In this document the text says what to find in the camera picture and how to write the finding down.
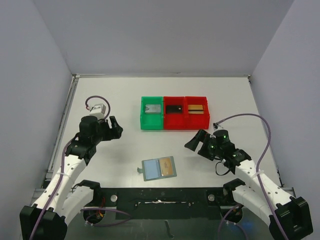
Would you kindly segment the gold card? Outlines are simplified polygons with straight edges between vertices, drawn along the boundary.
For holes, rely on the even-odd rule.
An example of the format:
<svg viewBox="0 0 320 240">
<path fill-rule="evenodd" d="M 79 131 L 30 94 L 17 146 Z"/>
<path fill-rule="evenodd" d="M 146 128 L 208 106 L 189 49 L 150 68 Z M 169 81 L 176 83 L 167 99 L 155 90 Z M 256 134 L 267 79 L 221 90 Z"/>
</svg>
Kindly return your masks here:
<svg viewBox="0 0 320 240">
<path fill-rule="evenodd" d="M 174 174 L 172 160 L 170 157 L 161 158 L 159 160 L 160 172 L 163 177 L 172 176 Z"/>
<path fill-rule="evenodd" d="M 204 113 L 204 106 L 202 104 L 189 104 L 187 108 L 189 114 L 201 115 Z"/>
</svg>

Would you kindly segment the green card holder wallet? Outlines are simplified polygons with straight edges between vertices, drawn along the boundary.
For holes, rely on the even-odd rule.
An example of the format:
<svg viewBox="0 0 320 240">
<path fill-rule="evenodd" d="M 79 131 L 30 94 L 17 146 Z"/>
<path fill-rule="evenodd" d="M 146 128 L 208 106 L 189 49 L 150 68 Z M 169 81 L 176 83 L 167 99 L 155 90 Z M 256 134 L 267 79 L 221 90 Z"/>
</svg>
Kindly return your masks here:
<svg viewBox="0 0 320 240">
<path fill-rule="evenodd" d="M 171 158 L 172 166 L 173 166 L 173 175 L 170 176 L 162 176 L 159 160 L 162 158 Z M 147 181 L 155 181 L 159 179 L 167 179 L 174 178 L 177 176 L 177 170 L 175 166 L 175 161 L 173 156 L 166 156 L 154 159 L 147 159 L 141 162 L 142 167 L 137 168 L 137 172 L 143 175 L 143 179 L 145 182 Z"/>
</svg>

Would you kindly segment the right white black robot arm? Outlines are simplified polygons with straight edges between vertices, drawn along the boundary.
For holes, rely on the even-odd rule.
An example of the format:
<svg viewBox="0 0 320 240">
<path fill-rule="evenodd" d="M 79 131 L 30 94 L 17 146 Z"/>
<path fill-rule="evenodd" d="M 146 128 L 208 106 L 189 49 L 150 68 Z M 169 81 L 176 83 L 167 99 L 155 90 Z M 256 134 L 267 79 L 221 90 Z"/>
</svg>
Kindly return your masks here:
<svg viewBox="0 0 320 240">
<path fill-rule="evenodd" d="M 309 204 L 274 183 L 242 149 L 235 147 L 225 129 L 210 134 L 200 129 L 184 146 L 208 160 L 221 160 L 235 175 L 223 185 L 223 200 L 241 204 L 259 217 L 275 240 L 301 240 L 313 233 Z"/>
</svg>

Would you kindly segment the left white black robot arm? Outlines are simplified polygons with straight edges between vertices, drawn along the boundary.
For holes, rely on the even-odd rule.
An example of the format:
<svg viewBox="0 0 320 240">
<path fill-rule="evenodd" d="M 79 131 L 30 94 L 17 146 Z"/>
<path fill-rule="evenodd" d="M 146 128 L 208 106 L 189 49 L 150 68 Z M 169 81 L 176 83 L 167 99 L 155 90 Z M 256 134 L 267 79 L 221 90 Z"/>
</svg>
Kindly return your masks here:
<svg viewBox="0 0 320 240">
<path fill-rule="evenodd" d="M 68 192 L 96 153 L 97 145 L 102 141 L 119 139 L 122 132 L 123 128 L 115 116 L 98 119 L 88 115 L 81 119 L 79 132 L 63 148 L 59 171 L 33 205 L 24 206 L 20 212 L 24 240 L 65 238 L 67 222 L 60 211 Z"/>
</svg>

